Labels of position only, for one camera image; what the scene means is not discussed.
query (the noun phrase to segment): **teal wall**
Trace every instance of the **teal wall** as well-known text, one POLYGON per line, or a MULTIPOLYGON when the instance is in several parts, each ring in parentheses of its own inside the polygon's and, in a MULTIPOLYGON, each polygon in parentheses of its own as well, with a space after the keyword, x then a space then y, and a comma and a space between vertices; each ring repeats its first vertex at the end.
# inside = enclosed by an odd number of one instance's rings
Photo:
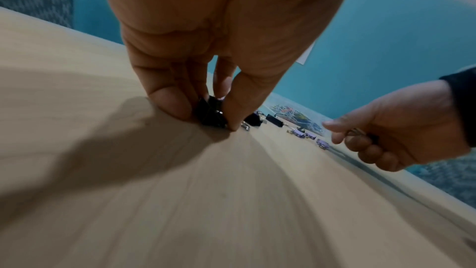
MULTIPOLYGON (((74 13, 75 29, 120 41, 106 0, 75 0, 74 13)), ((335 118, 470 64, 474 8, 457 0, 346 0, 306 64, 294 64, 274 92, 335 118)))

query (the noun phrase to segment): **wood grain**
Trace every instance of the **wood grain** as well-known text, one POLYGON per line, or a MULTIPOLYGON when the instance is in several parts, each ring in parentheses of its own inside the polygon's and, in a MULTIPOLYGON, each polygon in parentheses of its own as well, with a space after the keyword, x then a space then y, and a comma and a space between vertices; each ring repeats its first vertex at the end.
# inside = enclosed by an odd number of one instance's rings
POLYGON ((155 109, 125 50, 0 10, 0 267, 473 268, 468 231, 272 124, 155 109))

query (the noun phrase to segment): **hand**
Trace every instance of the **hand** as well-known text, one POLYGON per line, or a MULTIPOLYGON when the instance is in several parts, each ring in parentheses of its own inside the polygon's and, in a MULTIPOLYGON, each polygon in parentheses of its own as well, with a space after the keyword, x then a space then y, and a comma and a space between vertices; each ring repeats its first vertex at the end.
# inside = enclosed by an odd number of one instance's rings
POLYGON ((366 163, 385 171, 454 158, 470 152, 449 85, 442 80, 406 87, 384 95, 336 120, 323 123, 332 142, 345 140, 366 163), (359 128, 379 136, 347 136, 359 128))
POLYGON ((319 36, 342 0, 109 0, 131 64, 149 98, 188 119, 208 97, 207 63, 218 55, 216 97, 231 130, 256 110, 319 36), (241 72, 232 80, 237 68, 241 72))

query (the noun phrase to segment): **black plastic piece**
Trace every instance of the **black plastic piece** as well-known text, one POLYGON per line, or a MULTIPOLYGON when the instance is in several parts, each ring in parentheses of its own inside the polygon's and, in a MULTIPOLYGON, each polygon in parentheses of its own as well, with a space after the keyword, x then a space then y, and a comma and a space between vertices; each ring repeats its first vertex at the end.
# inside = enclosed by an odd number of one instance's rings
POLYGON ((259 127, 261 126, 262 121, 259 119, 259 115, 257 113, 252 113, 248 115, 244 121, 249 124, 250 126, 253 127, 259 127))
POLYGON ((266 119, 269 120, 271 123, 277 125, 278 127, 282 128, 284 123, 281 122, 280 120, 278 120, 277 118, 275 118, 274 116, 272 116, 271 114, 268 114, 266 116, 266 119))
POLYGON ((211 104, 204 99, 198 101, 198 106, 195 109, 195 116, 205 126, 212 126, 217 128, 226 128, 228 121, 223 116, 223 113, 217 109, 221 108, 221 101, 213 98, 211 104))

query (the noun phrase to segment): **wooden table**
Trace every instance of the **wooden table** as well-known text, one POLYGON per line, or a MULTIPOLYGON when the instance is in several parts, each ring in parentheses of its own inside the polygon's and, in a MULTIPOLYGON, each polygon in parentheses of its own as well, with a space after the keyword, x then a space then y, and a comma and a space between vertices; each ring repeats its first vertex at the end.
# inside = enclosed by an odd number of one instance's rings
POLYGON ((398 175, 174 120, 123 46, 0 10, 2 268, 476 267, 474 211, 398 175))

